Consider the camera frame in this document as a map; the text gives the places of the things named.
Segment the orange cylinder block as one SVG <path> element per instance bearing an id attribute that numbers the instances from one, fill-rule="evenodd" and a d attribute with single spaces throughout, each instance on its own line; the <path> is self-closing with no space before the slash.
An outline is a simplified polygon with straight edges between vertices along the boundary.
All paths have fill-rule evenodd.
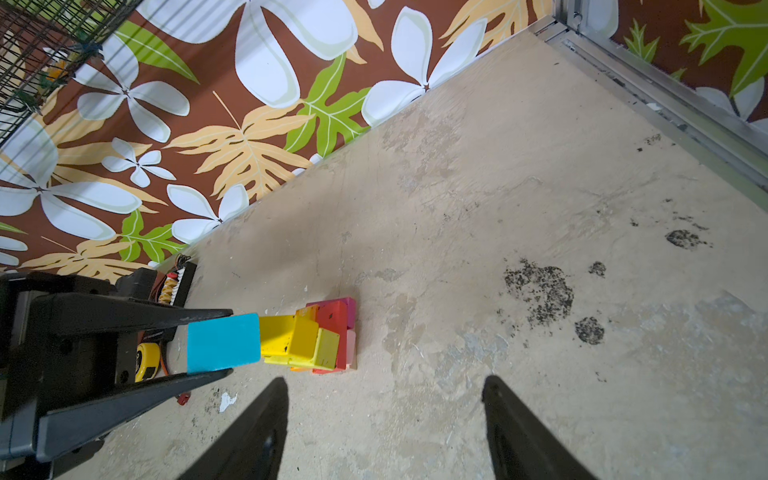
<path id="1" fill-rule="evenodd" d="M 304 308 L 301 308 L 296 311 L 295 318 L 297 321 L 312 321 L 317 322 L 317 315 L 318 315 L 319 306 L 318 305 L 308 305 Z"/>

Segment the yellow-green cube block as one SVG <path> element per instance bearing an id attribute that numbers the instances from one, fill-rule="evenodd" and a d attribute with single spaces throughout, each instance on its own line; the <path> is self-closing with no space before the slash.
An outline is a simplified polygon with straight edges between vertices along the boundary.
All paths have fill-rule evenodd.
<path id="1" fill-rule="evenodd" d="M 311 360 L 314 370 L 333 371 L 336 369 L 339 342 L 339 334 L 324 328 L 318 330 L 315 351 Z"/>

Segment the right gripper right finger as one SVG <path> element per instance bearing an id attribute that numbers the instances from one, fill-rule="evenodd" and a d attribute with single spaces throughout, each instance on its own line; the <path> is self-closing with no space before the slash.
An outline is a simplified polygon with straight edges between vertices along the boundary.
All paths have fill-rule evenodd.
<path id="1" fill-rule="evenodd" d="M 579 462 L 498 376 L 485 379 L 482 402 L 497 479 L 592 479 Z"/>

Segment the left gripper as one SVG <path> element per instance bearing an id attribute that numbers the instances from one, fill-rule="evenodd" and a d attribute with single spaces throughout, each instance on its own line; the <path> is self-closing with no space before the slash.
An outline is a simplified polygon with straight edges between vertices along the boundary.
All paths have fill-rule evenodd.
<path id="1" fill-rule="evenodd" d="M 132 382 L 125 341 L 117 336 L 56 337 L 25 345 L 28 325 L 30 334 L 78 336 L 167 329 L 233 315 L 231 309 L 186 309 L 104 296 L 115 291 L 107 280 L 79 275 L 1 276 L 3 479 L 58 479 L 91 460 L 104 446 L 102 435 L 233 373 L 176 374 L 89 400 Z"/>

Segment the pink wood block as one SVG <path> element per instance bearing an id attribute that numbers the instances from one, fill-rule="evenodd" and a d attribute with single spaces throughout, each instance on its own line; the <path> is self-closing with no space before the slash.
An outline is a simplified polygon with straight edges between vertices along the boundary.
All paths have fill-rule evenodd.
<path id="1" fill-rule="evenodd" d="M 346 369 L 355 370 L 357 365 L 357 335 L 354 329 L 348 329 L 346 335 Z"/>

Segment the yellow cube block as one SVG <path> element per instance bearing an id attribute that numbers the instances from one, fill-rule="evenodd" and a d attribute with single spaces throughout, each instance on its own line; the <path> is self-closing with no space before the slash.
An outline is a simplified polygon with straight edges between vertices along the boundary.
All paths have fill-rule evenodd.
<path id="1" fill-rule="evenodd" d="M 291 342 L 288 347 L 288 364 L 293 367 L 309 365 L 314 358 L 319 326 L 307 317 L 295 316 Z"/>

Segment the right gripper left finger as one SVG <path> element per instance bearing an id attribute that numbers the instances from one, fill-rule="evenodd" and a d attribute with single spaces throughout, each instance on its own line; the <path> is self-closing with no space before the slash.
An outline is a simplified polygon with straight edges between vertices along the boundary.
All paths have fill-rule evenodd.
<path id="1" fill-rule="evenodd" d="M 275 479 L 284 451 L 288 385 L 273 379 L 182 479 Z"/>

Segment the magenta wood block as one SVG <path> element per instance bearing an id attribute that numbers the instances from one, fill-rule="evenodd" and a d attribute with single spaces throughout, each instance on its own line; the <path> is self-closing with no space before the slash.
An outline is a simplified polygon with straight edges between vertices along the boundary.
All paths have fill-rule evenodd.
<path id="1" fill-rule="evenodd" d="M 344 298 L 331 299 L 331 300 L 322 300 L 322 301 L 308 303 L 308 306 L 312 306 L 312 305 L 333 306 L 336 304 L 345 306 L 346 314 L 347 314 L 346 326 L 348 329 L 354 329 L 356 318 L 357 318 L 356 316 L 357 302 L 354 298 L 344 297 Z"/>

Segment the teal wood block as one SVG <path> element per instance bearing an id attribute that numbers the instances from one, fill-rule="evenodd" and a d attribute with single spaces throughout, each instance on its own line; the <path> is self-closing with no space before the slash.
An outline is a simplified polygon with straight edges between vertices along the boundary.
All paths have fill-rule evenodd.
<path id="1" fill-rule="evenodd" d="M 187 371 L 213 372 L 261 360 L 256 313 L 195 322 L 188 327 Z"/>

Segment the yellow arch block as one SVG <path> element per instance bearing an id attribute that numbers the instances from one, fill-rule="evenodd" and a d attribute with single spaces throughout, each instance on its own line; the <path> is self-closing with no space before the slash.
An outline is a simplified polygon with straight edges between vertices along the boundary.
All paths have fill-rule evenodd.
<path id="1" fill-rule="evenodd" d="M 261 356 L 264 362 L 287 365 L 296 318 L 293 315 L 263 316 L 259 322 Z"/>

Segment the red wood block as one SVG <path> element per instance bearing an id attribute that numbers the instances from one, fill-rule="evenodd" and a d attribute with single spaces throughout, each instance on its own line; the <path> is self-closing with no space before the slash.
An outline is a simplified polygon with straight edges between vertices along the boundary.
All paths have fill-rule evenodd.
<path id="1" fill-rule="evenodd" d="M 347 338 L 351 315 L 349 301 L 349 298 L 342 298 L 313 303 L 313 306 L 318 307 L 316 321 L 319 327 L 339 336 L 333 372 L 344 371 L 347 367 Z"/>

